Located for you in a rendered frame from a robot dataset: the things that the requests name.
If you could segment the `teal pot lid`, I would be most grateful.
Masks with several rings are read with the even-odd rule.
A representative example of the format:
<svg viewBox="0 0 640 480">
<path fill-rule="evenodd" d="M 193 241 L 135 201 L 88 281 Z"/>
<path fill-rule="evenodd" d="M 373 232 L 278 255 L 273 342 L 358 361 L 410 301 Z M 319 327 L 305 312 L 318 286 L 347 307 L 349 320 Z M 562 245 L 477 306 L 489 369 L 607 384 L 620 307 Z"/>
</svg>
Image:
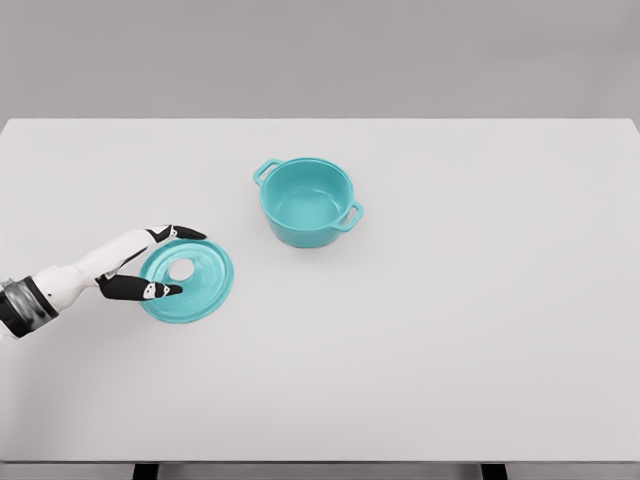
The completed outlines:
<svg viewBox="0 0 640 480">
<path fill-rule="evenodd" d="M 182 259 L 191 262 L 193 272 L 184 280 L 174 280 L 169 269 Z M 211 241 L 177 239 L 154 250 L 142 263 L 139 276 L 183 289 L 177 295 L 143 301 L 142 308 L 165 323 L 185 324 L 203 319 L 224 303 L 232 288 L 234 267 L 227 252 Z"/>
</svg>

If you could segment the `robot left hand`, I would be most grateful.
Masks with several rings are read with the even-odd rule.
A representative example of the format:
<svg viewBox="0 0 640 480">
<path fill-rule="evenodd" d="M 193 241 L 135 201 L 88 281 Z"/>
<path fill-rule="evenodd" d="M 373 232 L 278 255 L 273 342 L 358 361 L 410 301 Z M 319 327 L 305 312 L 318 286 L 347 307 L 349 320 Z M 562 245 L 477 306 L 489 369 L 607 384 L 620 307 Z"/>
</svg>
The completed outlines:
<svg viewBox="0 0 640 480">
<path fill-rule="evenodd" d="M 183 289 L 174 284 L 152 282 L 136 276 L 120 275 L 119 270 L 150 247 L 171 239 L 206 240 L 207 235 L 178 225 L 161 225 L 126 232 L 80 259 L 76 265 L 87 274 L 110 300 L 145 302 L 178 295 Z"/>
</svg>

